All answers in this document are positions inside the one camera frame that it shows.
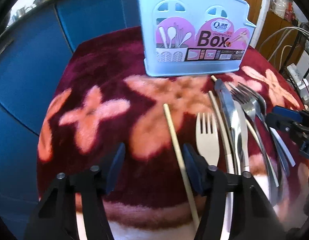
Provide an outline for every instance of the knife blade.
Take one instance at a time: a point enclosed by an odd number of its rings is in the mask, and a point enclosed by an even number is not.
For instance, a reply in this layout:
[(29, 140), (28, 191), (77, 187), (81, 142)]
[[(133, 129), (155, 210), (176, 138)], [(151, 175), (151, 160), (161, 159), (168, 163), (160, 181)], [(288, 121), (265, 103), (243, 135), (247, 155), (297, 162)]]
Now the knife blade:
[(240, 165), (240, 151), (241, 146), (241, 130), (239, 115), (235, 108), (232, 95), (227, 89), (226, 85), (221, 79), (215, 81), (214, 90), (219, 97), (221, 103), (221, 109), (226, 121), (227, 132), (229, 136), (230, 146), (233, 152), (233, 159), (235, 164), (235, 173), (241, 174), (241, 165)]
[(241, 172), (250, 171), (248, 155), (248, 128), (246, 124), (246, 116), (239, 102), (235, 101), (235, 107), (239, 115), (241, 128), (242, 152), (241, 155), (239, 155), (241, 160)]

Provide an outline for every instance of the fork tines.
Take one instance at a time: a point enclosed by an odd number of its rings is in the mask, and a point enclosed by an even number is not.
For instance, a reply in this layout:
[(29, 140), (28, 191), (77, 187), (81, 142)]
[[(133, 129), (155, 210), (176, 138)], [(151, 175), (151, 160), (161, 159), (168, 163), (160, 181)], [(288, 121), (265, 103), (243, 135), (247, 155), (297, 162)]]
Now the fork tines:
[(242, 104), (248, 103), (250, 101), (250, 96), (242, 91), (232, 89), (230, 93), (235, 100)]
[(246, 86), (245, 84), (242, 84), (241, 82), (238, 82), (238, 88), (241, 91), (245, 91), (248, 95), (252, 95), (255, 98), (258, 98), (258, 95), (256, 94), (256, 92), (254, 90), (252, 90), (250, 87)]
[(217, 132), (217, 121), (214, 114), (198, 113), (196, 122), (196, 132), (199, 134), (211, 134)]

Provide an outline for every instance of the blue cabinet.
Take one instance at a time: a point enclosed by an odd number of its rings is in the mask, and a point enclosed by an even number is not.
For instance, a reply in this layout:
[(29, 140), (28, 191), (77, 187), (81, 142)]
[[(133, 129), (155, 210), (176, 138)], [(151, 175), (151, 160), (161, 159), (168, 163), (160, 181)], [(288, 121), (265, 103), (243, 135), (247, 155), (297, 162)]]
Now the blue cabinet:
[(56, 9), (73, 51), (86, 40), (140, 25), (137, 0), (60, 0)]
[(0, 105), (0, 216), (18, 239), (39, 199), (37, 144), (38, 136)]
[(72, 53), (53, 5), (21, 19), (0, 42), (0, 104), (40, 133), (48, 105)]

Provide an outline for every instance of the table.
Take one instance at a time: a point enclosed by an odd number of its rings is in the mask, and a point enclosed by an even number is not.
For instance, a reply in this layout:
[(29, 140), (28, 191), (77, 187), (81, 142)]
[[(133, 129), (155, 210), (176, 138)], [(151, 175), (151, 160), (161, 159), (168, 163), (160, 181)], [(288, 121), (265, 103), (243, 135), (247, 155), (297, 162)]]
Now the table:
[[(180, 145), (195, 143), (198, 112), (212, 112), (209, 75), (150, 78), (144, 70), (140, 27), (82, 43), (68, 63), (43, 122), (37, 162), (39, 193), (60, 172), (87, 169), (115, 143), (126, 144), (126, 158), (115, 190), (104, 206), (115, 239), (193, 239), (191, 213), (163, 112), (168, 103)], [(218, 74), (224, 82), (247, 84), (275, 105), (302, 109), (297, 94), (255, 49), (249, 47), (240, 70)], [(275, 163), (270, 135), (258, 127)], [(275, 207), (283, 221), (307, 183), (309, 160), (287, 135), (282, 138), (296, 166), (284, 178), (284, 195)], [(261, 153), (249, 134), (250, 171), (264, 191), (268, 182)], [(221, 145), (219, 168), (225, 170)], [(196, 196), (202, 213), (205, 198)], [(82, 219), (80, 196), (76, 199)]]

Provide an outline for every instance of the white tiled wall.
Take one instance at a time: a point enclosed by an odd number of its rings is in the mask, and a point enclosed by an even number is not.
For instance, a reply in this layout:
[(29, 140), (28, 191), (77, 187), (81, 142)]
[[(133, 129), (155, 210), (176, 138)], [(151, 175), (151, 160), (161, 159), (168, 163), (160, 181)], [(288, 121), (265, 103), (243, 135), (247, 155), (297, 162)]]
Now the white tiled wall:
[(256, 47), (257, 42), (259, 40), (260, 34), (261, 34), (261, 30), (263, 28), (263, 25), (265, 24), (265, 20), (266, 20), (266, 16), (267, 16), (267, 12), (269, 10), (269, 6), (270, 6), (270, 0), (262, 0), (261, 2), (261, 9), (259, 12), (259, 17), (257, 20), (257, 24), (256, 24), (256, 29), (253, 33), (253, 37), (251, 39), (250, 42), (250, 46), (252, 47)]

